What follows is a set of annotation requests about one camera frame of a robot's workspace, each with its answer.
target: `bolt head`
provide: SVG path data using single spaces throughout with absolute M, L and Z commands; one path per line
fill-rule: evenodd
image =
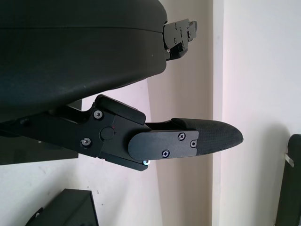
M 91 144 L 91 140 L 89 138 L 84 138 L 81 140 L 81 144 L 83 146 L 89 146 Z
M 179 135 L 178 135 L 179 140 L 184 140 L 185 137 L 186 137 L 185 133 L 179 133 Z
M 197 146 L 197 141 L 196 140 L 192 140 L 190 142 L 190 147 L 195 148 Z
M 97 111 L 94 112 L 93 116 L 96 119 L 101 119 L 102 116 L 103 116 L 103 113 L 101 111 L 97 110 Z
M 169 150 L 164 150 L 162 152 L 162 158 L 164 158 L 164 159 L 167 158 L 169 156 L 169 154 L 170 154 Z

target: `white wall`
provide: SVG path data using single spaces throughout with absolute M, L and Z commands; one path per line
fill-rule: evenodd
M 169 22 L 198 22 L 197 38 L 181 59 L 148 79 L 153 121 L 212 118 L 212 3 L 162 0 Z M 164 226 L 211 225 L 212 156 L 157 161 Z
M 289 137 L 301 133 L 301 1 L 225 0 L 220 226 L 273 226 Z

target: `black plastic cover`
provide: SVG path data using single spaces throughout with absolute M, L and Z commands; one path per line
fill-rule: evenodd
M 163 32 L 158 0 L 2 0 L 1 28 L 115 27 Z
M 99 226 L 92 192 L 64 189 L 26 226 Z

